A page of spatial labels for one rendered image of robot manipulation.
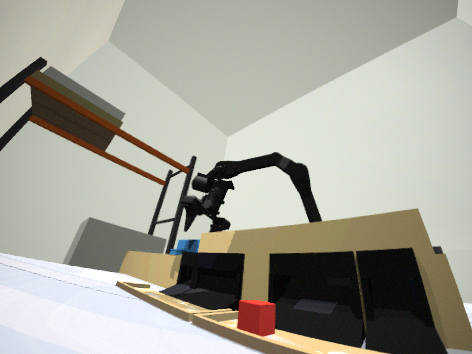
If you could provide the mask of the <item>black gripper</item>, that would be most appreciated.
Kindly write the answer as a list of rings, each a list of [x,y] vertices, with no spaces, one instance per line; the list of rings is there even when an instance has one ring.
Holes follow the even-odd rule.
[[[181,203],[185,205],[183,206],[183,208],[185,208],[186,210],[184,232],[188,231],[199,212],[201,212],[206,217],[212,220],[209,232],[219,232],[226,229],[229,230],[229,227],[231,226],[230,222],[227,221],[225,218],[220,218],[216,216],[220,214],[219,208],[221,204],[225,203],[225,201],[223,201],[223,196],[217,192],[210,191],[204,197],[206,199],[203,204],[202,201],[194,195],[185,196],[181,201]]]

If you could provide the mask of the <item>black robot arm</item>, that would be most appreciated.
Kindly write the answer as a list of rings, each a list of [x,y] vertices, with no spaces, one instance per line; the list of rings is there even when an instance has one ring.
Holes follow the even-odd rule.
[[[271,154],[241,161],[219,161],[207,175],[198,172],[192,180],[191,187],[193,190],[203,193],[214,191],[225,198],[228,189],[235,190],[235,188],[232,180],[225,181],[222,179],[230,179],[243,172],[272,166],[278,167],[289,175],[290,180],[303,201],[303,207],[309,223],[323,221],[319,214],[315,198],[311,192],[307,166],[303,163],[296,163],[293,160],[282,156],[279,152],[273,152]]]

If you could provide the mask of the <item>red cube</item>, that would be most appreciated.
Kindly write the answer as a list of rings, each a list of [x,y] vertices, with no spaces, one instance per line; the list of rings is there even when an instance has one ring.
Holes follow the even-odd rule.
[[[260,337],[275,334],[275,304],[258,300],[239,300],[237,328]]]

